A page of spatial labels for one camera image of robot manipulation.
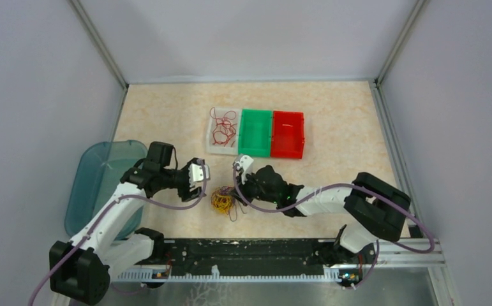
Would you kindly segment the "white plastic bin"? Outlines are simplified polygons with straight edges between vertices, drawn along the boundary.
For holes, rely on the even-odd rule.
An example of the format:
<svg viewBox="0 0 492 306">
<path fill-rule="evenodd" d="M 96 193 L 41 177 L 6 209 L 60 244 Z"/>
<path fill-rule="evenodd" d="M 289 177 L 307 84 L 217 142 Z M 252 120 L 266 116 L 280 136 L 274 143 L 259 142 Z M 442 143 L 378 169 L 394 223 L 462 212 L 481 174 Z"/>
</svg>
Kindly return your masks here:
<svg viewBox="0 0 492 306">
<path fill-rule="evenodd" d="M 238 155 L 242 109 L 212 107 L 205 134 L 206 151 L 210 154 Z"/>
</svg>

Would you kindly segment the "aluminium frame rail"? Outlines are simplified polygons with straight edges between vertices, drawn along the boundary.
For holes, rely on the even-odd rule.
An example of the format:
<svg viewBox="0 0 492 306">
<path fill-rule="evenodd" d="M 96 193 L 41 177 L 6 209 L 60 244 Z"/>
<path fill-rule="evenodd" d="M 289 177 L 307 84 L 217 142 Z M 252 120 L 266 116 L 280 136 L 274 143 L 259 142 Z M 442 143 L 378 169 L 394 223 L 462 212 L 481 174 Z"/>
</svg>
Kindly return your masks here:
<svg viewBox="0 0 492 306">
<path fill-rule="evenodd" d="M 385 240 L 372 243 L 375 257 L 371 264 L 359 263 L 355 267 L 350 264 L 334 265 L 325 268 L 322 275 L 317 276 L 222 276 L 217 266 L 213 266 L 208 275 L 173 276 L 170 267 L 162 265 L 143 265 L 137 263 L 118 275 L 112 282 L 342 282 L 358 283 L 374 270 L 383 268 L 433 268 L 444 266 L 445 259 L 439 242 L 430 242 L 426 238 L 403 238 L 399 244 Z"/>
</svg>

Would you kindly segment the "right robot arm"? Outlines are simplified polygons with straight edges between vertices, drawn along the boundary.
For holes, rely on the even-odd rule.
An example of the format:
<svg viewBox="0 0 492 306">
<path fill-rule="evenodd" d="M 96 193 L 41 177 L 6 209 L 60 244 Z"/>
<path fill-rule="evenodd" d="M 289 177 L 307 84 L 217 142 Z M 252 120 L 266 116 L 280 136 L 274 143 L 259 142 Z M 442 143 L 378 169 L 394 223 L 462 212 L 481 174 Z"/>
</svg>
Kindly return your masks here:
<svg viewBox="0 0 492 306">
<path fill-rule="evenodd" d="M 351 183 L 324 187 L 291 184 L 265 166 L 257 172 L 233 167 L 233 195 L 243 205 L 261 212 L 288 217 L 347 214 L 353 221 L 337 236 L 334 253 L 343 263 L 352 262 L 363 248 L 378 239 L 398 242 L 409 213 L 409 195 L 368 173 L 360 172 Z"/>
</svg>

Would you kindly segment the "teal plastic basin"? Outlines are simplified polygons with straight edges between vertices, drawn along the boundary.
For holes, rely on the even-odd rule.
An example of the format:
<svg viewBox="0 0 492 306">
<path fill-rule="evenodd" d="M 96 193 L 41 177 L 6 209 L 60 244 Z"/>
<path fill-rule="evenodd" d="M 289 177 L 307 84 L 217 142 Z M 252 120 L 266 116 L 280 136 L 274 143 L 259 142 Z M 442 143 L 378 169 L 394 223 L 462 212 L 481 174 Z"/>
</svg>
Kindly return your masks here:
<svg viewBox="0 0 492 306">
<path fill-rule="evenodd" d="M 69 236 L 87 226 L 113 195 L 125 171 L 146 155 L 147 147 L 136 140 L 100 142 L 83 153 L 64 218 Z"/>
</svg>

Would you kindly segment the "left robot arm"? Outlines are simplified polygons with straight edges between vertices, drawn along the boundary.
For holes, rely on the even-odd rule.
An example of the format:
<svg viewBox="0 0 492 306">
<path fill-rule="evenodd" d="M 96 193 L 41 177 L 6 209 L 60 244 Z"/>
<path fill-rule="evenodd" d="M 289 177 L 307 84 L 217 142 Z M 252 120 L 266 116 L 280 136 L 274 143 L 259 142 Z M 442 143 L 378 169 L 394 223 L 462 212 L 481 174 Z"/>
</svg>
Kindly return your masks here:
<svg viewBox="0 0 492 306">
<path fill-rule="evenodd" d="M 68 242 L 49 251 L 50 271 L 41 281 L 67 300 L 96 305 L 111 282 L 127 269 L 148 261 L 165 261 L 167 248 L 159 231 L 139 228 L 121 242 L 116 238 L 146 203 L 171 210 L 189 210 L 205 196 L 210 179 L 204 159 L 194 157 L 182 168 L 170 168 L 175 147 L 152 142 L 147 155 L 126 170 L 101 210 Z"/>
</svg>

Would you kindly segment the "red plastic bin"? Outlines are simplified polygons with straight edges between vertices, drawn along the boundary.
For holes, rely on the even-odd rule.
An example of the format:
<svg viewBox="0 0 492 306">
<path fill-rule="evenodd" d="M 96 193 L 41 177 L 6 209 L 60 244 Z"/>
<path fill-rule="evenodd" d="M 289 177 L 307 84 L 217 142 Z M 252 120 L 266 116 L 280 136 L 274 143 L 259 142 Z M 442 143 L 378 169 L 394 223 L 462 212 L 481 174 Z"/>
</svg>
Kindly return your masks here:
<svg viewBox="0 0 492 306">
<path fill-rule="evenodd" d="M 275 110 L 272 116 L 271 153 L 273 158 L 302 159 L 304 114 Z"/>
</svg>

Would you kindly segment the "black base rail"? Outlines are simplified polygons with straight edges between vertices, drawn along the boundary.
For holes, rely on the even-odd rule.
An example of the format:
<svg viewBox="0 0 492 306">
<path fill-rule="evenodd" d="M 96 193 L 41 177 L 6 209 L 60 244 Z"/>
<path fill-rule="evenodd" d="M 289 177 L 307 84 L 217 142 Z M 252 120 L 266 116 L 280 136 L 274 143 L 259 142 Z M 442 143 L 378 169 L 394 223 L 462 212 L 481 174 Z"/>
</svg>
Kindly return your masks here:
<svg viewBox="0 0 492 306">
<path fill-rule="evenodd" d="M 166 239 L 143 265 L 170 267 L 173 276 L 208 275 L 217 266 L 222 276 L 317 276 L 334 265 L 371 264 L 372 244 L 358 254 L 337 250 L 333 239 Z"/>
</svg>

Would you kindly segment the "green plastic bin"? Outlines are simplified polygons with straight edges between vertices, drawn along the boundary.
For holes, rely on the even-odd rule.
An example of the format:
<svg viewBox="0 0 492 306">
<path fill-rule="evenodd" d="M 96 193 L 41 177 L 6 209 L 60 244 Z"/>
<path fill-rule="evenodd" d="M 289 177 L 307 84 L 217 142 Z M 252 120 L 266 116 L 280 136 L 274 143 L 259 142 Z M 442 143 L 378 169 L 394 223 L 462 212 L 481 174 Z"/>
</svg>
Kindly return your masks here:
<svg viewBox="0 0 492 306">
<path fill-rule="evenodd" d="M 270 156 L 272 116 L 272 110 L 242 110 L 238 154 L 254 157 Z"/>
</svg>

